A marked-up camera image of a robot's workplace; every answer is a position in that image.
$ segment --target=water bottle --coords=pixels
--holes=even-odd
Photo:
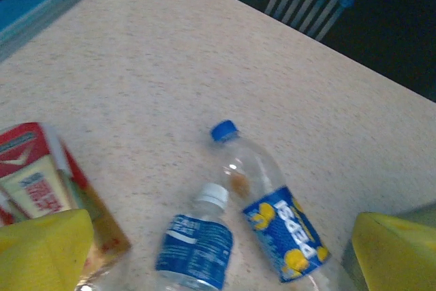
[[[231,121],[215,126],[211,136],[222,152],[223,186],[243,210],[280,281],[293,281],[290,288],[298,291],[355,290],[266,150],[240,137]]]
[[[193,210],[172,219],[156,261],[157,291],[216,291],[224,285],[233,236],[219,218],[226,188],[207,183]]]

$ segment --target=blue bottle label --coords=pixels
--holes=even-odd
[[[156,271],[188,275],[218,290],[223,288],[233,246],[228,228],[213,221],[177,215],[163,239]]]
[[[327,248],[287,187],[243,213],[282,282],[309,274],[328,259]]]

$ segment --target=white bottle cap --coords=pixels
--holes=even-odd
[[[207,201],[224,209],[227,204],[228,196],[229,193],[226,188],[215,183],[206,183],[196,200]]]

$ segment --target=dark floor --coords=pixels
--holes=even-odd
[[[264,11],[268,0],[240,0]],[[322,42],[436,101],[436,0],[355,0]]]

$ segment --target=speckled tabletop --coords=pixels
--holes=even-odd
[[[338,258],[359,212],[436,198],[436,104],[237,0],[83,0],[0,64],[0,95],[2,127],[53,124],[126,231],[128,290],[152,290],[166,224],[216,181],[225,118]],[[281,290],[232,203],[225,220],[228,284]]]

